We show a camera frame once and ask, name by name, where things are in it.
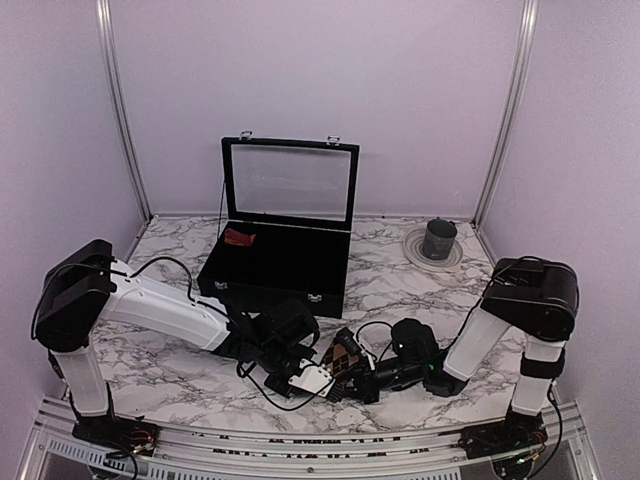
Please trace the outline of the brown argyle sock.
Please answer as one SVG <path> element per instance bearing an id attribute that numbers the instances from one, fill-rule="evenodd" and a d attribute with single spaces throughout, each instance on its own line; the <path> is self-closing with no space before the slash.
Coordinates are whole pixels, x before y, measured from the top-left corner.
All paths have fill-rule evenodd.
<path id="1" fill-rule="evenodd" d="M 360 367 L 361 358 L 333 340 L 325 350 L 321 365 L 334 377 L 337 383 L 352 385 L 355 372 Z"/>

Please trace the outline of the maroon striped sock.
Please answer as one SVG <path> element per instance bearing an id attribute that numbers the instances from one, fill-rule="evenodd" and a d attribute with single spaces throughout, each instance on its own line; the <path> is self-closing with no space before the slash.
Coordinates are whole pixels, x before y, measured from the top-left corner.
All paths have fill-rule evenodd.
<path id="1" fill-rule="evenodd" d="M 223 236 L 225 244 L 243 248 L 251 247 L 255 238 L 255 234 L 246 234 L 231 228 L 226 229 Z"/>

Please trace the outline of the black display case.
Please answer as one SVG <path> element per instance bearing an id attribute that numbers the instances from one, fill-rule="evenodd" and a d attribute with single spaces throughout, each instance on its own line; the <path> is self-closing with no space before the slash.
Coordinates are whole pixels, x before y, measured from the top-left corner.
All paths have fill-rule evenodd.
<path id="1" fill-rule="evenodd" d="M 343 314 L 360 148 L 323 141 L 221 140 L 227 221 L 197 277 L 202 295 L 250 312 L 295 298 Z M 227 245 L 226 229 L 255 234 Z"/>

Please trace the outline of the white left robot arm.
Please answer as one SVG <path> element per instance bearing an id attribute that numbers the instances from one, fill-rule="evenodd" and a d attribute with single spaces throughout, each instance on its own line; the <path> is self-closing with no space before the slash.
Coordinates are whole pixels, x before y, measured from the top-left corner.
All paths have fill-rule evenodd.
<path id="1" fill-rule="evenodd" d="M 325 396 L 334 379 L 313 362 L 319 327 L 307 307 L 286 301 L 257 316 L 234 311 L 190 290 L 180 291 L 117 260 L 94 240 L 44 278 L 31 337 L 44 346 L 70 391 L 75 437 L 105 446 L 154 442 L 156 425 L 117 416 L 90 341 L 97 321 L 142 327 L 186 341 L 240 365 L 261 367 L 265 384 L 282 396 L 295 390 Z"/>

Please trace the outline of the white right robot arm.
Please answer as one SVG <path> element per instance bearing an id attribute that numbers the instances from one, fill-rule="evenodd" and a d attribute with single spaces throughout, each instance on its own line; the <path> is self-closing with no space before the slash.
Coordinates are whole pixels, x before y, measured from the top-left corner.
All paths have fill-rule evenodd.
<path id="1" fill-rule="evenodd" d="M 358 346 L 358 334 L 342 329 L 336 339 L 357 362 L 341 383 L 347 397 L 365 404 L 377 402 L 383 390 L 416 384 L 435 396 L 454 397 L 502 337 L 517 329 L 526 346 L 505 417 L 467 429 L 461 443 L 482 452 L 541 445 L 547 440 L 541 410 L 563 372 L 579 302 L 578 276 L 568 265 L 532 256 L 503 258 L 446 347 L 438 345 L 431 327 L 405 318 L 390 329 L 393 357 L 373 361 Z"/>

